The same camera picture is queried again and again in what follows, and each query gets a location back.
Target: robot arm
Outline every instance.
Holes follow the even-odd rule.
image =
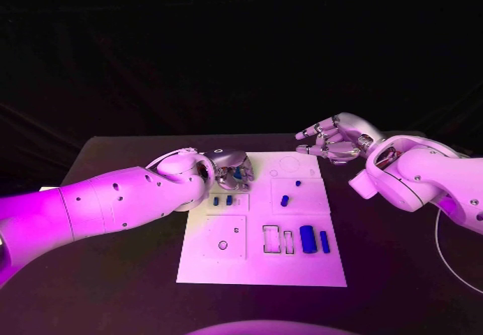
[[[182,149],[148,168],[132,167],[50,191],[0,199],[0,287],[54,248],[197,207],[215,181],[226,188],[230,181],[233,189],[247,191],[249,184],[233,176],[241,165],[249,172],[244,180],[254,179],[247,153],[220,149],[208,155]]]
[[[316,145],[299,146],[298,152],[329,158],[337,165],[358,156],[368,159],[365,169],[350,181],[365,199],[381,193],[406,211],[432,202],[459,225],[483,234],[483,158],[463,158],[445,144],[423,137],[386,139],[350,113],[319,122],[296,138],[315,134]]]

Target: small blue object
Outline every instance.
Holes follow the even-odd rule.
[[[329,240],[328,240],[328,233],[321,232],[321,241],[322,241],[322,250],[325,253],[331,253],[331,248],[329,248]]]
[[[305,253],[318,252],[318,244],[315,242],[315,228],[311,225],[301,227],[302,249]]]
[[[280,205],[282,205],[283,207],[288,207],[288,204],[289,204],[289,196],[285,195],[285,196],[282,197],[282,203],[280,203]]]
[[[237,179],[243,179],[243,174],[241,174],[241,172],[240,172],[240,166],[239,166],[237,171],[236,171],[236,173],[234,173],[234,177],[236,177]]]

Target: cable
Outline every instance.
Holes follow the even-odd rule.
[[[449,270],[452,271],[452,273],[455,274],[455,277],[461,280],[461,282],[463,282],[463,284],[466,284],[476,292],[483,294],[483,290],[479,290],[461,276],[459,274],[455,272],[453,268],[450,267],[449,262],[446,261],[446,258],[443,256],[442,253],[442,249],[440,249],[440,242],[439,242],[439,226],[440,226],[440,214],[442,214],[442,210],[439,210],[439,215],[436,216],[436,228],[435,228],[435,239],[436,239],[436,248],[439,249],[439,254],[440,257],[443,259],[445,265],[449,268]]]

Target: shape sorting board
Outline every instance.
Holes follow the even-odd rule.
[[[256,172],[250,192],[215,185],[210,199],[189,212],[177,281],[347,287],[318,158],[298,152],[253,152],[249,157]],[[283,195],[288,207],[280,205]],[[311,254],[302,252],[303,225],[315,228],[318,252]],[[272,226],[279,227],[279,238]],[[328,233],[328,254],[321,231]],[[267,252],[267,241],[272,251],[280,243],[280,253]]]

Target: dark table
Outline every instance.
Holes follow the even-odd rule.
[[[292,151],[293,134],[96,137],[64,185],[146,166],[182,147]],[[440,260],[435,206],[416,213],[348,180],[364,167],[319,161],[348,288],[177,283],[188,213],[90,237],[40,257],[0,290],[4,334],[184,334],[254,319],[328,325],[360,334],[483,334],[483,295]],[[483,236],[442,215],[442,247],[461,275],[483,287]]]

